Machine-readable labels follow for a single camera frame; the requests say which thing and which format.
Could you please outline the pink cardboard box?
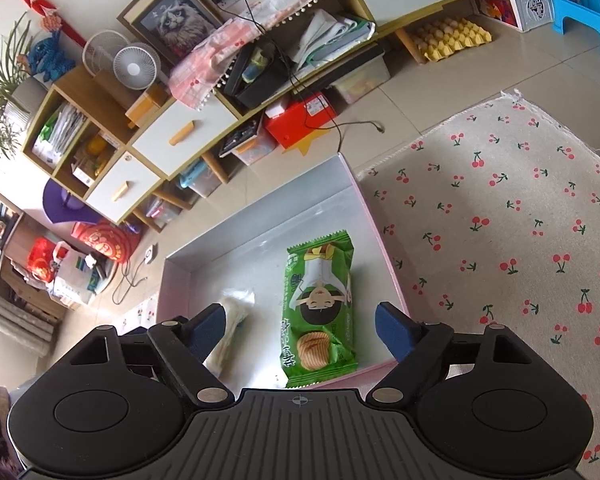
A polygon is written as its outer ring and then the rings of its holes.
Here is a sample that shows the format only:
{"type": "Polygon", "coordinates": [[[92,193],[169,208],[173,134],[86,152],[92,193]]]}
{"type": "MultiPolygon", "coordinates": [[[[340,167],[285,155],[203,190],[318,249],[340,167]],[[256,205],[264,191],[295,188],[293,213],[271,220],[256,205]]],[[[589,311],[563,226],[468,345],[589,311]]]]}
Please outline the pink cardboard box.
{"type": "Polygon", "coordinates": [[[221,380],[233,392],[281,389],[284,267],[289,247],[345,230],[352,258],[354,348],[358,369],[328,388],[368,390],[396,364],[377,337],[375,311],[406,303],[370,210],[346,160],[332,156],[269,192],[166,257],[157,318],[192,318],[224,296],[250,305],[221,380]]]}

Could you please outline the clear rice cracker packet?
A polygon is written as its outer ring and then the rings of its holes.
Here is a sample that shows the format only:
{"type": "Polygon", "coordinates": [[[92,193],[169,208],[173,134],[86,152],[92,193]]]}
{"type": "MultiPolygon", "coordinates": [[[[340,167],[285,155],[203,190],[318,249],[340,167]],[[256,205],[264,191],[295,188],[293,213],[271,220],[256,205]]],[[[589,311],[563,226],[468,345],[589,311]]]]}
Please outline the clear rice cracker packet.
{"type": "Polygon", "coordinates": [[[204,361],[204,366],[215,377],[220,377],[227,366],[236,332],[254,307],[254,292],[252,290],[228,290],[220,298],[219,304],[225,312],[224,335],[204,361]]]}

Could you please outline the pink cherry cloth cover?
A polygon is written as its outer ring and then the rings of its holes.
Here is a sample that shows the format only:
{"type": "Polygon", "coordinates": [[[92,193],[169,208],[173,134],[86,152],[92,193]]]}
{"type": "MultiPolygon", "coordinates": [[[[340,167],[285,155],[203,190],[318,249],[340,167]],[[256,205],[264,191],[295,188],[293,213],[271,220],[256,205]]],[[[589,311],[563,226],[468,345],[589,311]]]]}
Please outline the pink cherry cloth cover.
{"type": "Polygon", "coordinates": [[[242,47],[314,2],[317,0],[261,0],[233,16],[171,70],[171,96],[190,108],[201,107],[242,47]]]}

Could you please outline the green chips packet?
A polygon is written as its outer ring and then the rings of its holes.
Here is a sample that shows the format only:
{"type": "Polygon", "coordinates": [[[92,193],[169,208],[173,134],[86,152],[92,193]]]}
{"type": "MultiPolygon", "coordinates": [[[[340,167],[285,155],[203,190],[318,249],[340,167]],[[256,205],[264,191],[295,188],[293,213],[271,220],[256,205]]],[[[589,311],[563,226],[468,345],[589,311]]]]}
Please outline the green chips packet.
{"type": "Polygon", "coordinates": [[[279,361],[289,389],[328,382],[358,369],[353,255],[345,230],[287,249],[279,361]]]}

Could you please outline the black storage case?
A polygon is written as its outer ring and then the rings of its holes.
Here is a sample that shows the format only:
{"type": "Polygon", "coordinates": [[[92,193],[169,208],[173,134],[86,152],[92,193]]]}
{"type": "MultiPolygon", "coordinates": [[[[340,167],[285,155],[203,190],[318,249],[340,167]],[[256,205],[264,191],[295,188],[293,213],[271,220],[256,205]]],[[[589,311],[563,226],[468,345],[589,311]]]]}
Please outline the black storage case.
{"type": "Polygon", "coordinates": [[[253,110],[282,88],[294,62],[270,40],[247,44],[228,72],[223,94],[246,110],[253,110]]]}

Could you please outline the red gift bag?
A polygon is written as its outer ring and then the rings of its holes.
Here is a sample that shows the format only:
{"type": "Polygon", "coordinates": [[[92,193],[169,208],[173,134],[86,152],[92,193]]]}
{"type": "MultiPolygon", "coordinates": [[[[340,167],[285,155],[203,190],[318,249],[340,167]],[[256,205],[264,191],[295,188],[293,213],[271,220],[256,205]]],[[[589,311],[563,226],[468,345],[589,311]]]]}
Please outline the red gift bag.
{"type": "Polygon", "coordinates": [[[119,228],[107,222],[76,222],[71,236],[115,263],[126,263],[129,260],[128,238],[119,228]]]}

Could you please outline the framed cat picture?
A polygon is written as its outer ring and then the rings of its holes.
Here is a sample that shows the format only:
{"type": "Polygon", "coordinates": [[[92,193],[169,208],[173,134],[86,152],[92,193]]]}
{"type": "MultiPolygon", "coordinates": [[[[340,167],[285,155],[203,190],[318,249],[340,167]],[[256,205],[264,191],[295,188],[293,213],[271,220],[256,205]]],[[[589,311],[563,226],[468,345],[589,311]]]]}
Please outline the framed cat picture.
{"type": "Polygon", "coordinates": [[[168,70],[223,24],[208,0],[132,0],[118,22],[153,47],[168,70]]]}

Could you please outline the wooden TV cabinet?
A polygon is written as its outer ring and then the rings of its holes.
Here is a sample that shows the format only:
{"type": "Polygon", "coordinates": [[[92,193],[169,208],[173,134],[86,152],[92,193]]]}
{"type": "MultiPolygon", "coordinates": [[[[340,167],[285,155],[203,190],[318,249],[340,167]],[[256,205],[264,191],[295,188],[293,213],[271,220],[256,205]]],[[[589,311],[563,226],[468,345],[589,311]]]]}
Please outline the wooden TV cabinet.
{"type": "MultiPolygon", "coordinates": [[[[403,34],[408,23],[426,18],[454,1],[457,0],[342,3],[361,18],[370,18],[377,24],[378,32],[372,37],[378,39],[392,32],[403,34]]],[[[232,36],[241,48],[248,47],[248,25],[283,29],[316,9],[319,2],[286,2],[270,20],[249,10],[244,20],[230,22],[232,36]]],[[[55,167],[39,157],[34,162],[70,196],[109,221],[120,223],[131,214],[138,214],[138,206],[149,194],[157,193],[160,185],[174,179],[195,159],[211,160],[213,145],[288,91],[286,84],[279,84],[253,108],[224,94],[237,55],[237,48],[214,49],[212,55],[186,62],[175,72],[174,79],[190,82],[193,91],[155,102],[140,120],[129,118],[125,107],[104,87],[101,76],[92,75],[83,65],[76,66],[50,86],[31,122],[30,133],[39,133],[43,120],[50,118],[61,104],[74,106],[84,115],[84,122],[55,167]]]]}

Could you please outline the yellow egg tray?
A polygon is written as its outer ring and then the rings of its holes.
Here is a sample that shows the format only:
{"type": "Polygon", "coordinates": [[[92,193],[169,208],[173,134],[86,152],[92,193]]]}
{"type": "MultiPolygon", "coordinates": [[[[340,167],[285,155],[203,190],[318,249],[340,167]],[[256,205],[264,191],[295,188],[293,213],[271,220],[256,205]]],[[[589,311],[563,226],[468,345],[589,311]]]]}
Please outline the yellow egg tray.
{"type": "Polygon", "coordinates": [[[413,40],[418,52],[428,62],[439,62],[465,49],[490,44],[493,37],[466,18],[445,18],[417,29],[413,40]]]}

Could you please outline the cherry pattern tablecloth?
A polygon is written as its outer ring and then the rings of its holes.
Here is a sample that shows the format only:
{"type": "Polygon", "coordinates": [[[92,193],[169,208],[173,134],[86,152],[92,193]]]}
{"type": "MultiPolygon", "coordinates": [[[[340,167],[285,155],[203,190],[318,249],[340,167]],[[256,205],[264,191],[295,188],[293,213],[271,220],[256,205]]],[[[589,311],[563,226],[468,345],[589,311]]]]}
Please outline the cherry pattern tablecloth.
{"type": "MultiPolygon", "coordinates": [[[[351,172],[406,312],[460,332],[511,328],[592,410],[579,471],[600,479],[600,155],[506,94],[351,172]]],[[[122,330],[158,321],[158,297],[122,330]]]]}

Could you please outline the white paper shopping bag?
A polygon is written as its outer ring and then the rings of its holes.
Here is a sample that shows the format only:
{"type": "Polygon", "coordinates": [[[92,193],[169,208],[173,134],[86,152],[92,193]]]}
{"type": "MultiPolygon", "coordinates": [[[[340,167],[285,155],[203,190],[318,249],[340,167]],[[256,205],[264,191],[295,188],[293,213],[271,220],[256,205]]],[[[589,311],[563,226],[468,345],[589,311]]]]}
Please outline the white paper shopping bag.
{"type": "Polygon", "coordinates": [[[52,252],[52,279],[46,289],[67,308],[87,306],[92,297],[108,284],[106,263],[58,242],[52,252]]]}

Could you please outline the white desk fan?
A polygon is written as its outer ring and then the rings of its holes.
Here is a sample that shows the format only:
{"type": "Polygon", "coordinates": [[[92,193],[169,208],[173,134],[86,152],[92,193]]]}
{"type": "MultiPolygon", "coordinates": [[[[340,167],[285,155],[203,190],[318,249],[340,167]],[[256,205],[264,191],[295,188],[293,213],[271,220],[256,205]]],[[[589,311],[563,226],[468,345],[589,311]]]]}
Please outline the white desk fan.
{"type": "Polygon", "coordinates": [[[156,81],[161,73],[161,60],[153,47],[134,42],[116,54],[112,69],[114,76],[126,88],[140,91],[156,81]]]}

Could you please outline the red box under cabinet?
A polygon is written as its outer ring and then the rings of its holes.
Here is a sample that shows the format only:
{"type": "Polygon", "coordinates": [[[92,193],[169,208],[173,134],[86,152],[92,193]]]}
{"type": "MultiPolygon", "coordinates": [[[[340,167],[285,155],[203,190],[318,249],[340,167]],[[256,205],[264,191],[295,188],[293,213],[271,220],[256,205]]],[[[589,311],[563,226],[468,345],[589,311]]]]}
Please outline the red box under cabinet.
{"type": "Polygon", "coordinates": [[[276,117],[264,115],[263,127],[282,148],[288,150],[336,117],[332,104],[322,92],[318,92],[302,102],[291,103],[276,117]]]}

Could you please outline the purple hat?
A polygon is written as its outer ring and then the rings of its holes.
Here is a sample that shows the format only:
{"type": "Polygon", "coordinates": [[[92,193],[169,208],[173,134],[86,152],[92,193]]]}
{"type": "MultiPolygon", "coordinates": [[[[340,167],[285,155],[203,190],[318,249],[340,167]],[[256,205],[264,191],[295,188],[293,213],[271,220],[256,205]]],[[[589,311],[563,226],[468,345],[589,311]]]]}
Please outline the purple hat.
{"type": "Polygon", "coordinates": [[[43,210],[50,223],[82,222],[95,224],[102,216],[82,200],[69,193],[53,179],[46,182],[42,197],[43,210]]]}

